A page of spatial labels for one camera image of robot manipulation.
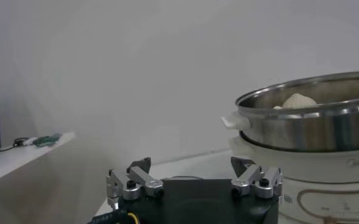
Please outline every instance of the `yellow cable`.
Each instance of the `yellow cable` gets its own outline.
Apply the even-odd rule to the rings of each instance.
[[[140,224],[140,222],[138,221],[137,216],[134,213],[129,212],[127,215],[131,216],[131,218],[133,218],[133,220],[135,221],[135,224]]]

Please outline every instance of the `control panel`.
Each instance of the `control panel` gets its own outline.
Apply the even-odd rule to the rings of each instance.
[[[297,196],[297,202],[317,218],[359,222],[359,191],[304,190]]]

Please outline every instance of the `black screw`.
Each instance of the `black screw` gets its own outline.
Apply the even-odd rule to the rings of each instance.
[[[241,198],[239,189],[233,188],[231,190],[231,194],[232,194],[233,199],[235,199],[235,200],[238,200]]]
[[[135,187],[136,187],[136,182],[134,180],[129,180],[128,182],[126,182],[126,188],[133,189]]]
[[[265,179],[265,178],[262,178],[260,181],[259,181],[259,185],[261,187],[267,187],[269,186],[269,180]]]
[[[163,189],[159,189],[159,190],[157,190],[157,192],[155,192],[155,197],[157,199],[162,198],[164,195],[165,195],[165,190],[163,190]]]

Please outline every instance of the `printed brand logo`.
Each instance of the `printed brand logo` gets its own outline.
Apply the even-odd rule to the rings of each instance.
[[[346,164],[348,167],[357,167],[359,166],[359,159],[348,159]]]

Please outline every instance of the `pot handle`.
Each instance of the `pot handle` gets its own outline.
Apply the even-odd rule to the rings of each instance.
[[[228,130],[245,130],[251,127],[249,119],[243,117],[237,111],[227,117],[221,117],[221,120]]]

